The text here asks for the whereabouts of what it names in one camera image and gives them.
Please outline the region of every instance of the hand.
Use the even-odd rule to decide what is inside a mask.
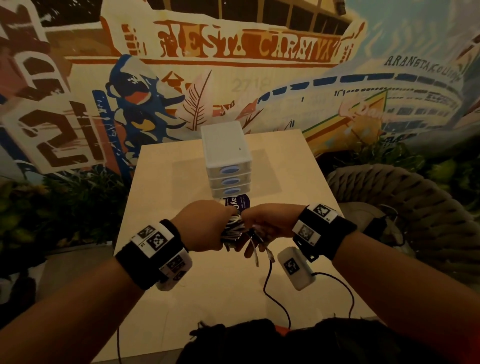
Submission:
[[[235,214],[238,211],[233,206],[222,206],[214,200],[200,200],[187,205],[171,222],[188,250],[222,250],[220,235]]]
[[[253,225],[260,225],[274,239],[285,237],[293,238],[293,227],[297,223],[301,212],[306,206],[288,204],[263,204],[246,209],[241,217],[245,227],[250,229]],[[239,244],[235,250],[239,252],[245,243]],[[252,244],[245,250],[245,257],[253,254]]]

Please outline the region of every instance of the blue drawer handle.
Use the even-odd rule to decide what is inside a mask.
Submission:
[[[223,180],[222,185],[228,186],[229,184],[236,184],[238,182],[240,182],[240,178],[232,177],[232,178],[227,178],[226,180]]]
[[[239,166],[228,166],[228,167],[223,167],[220,170],[220,173],[221,174],[232,174],[232,173],[238,172],[239,170],[240,170]]]
[[[237,194],[240,192],[240,188],[234,187],[234,188],[228,188],[225,191],[223,191],[224,194]]]

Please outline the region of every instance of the person's right arm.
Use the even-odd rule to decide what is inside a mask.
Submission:
[[[265,204],[245,210],[242,218],[247,227],[259,224],[274,237],[293,237],[304,208]],[[251,254],[250,245],[245,256]],[[470,288],[358,231],[343,240],[332,263],[394,331],[455,362],[471,352],[469,343],[480,335],[480,295]]]

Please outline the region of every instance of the person's left arm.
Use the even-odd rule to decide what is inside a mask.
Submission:
[[[197,201],[171,222],[188,250],[221,250],[234,207]],[[90,363],[143,295],[115,257],[33,305],[0,331],[2,363]]]

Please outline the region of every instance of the painted wall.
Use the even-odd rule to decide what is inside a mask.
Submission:
[[[231,120],[315,155],[479,130],[479,2],[335,3],[2,0],[0,175],[129,180],[142,145]]]

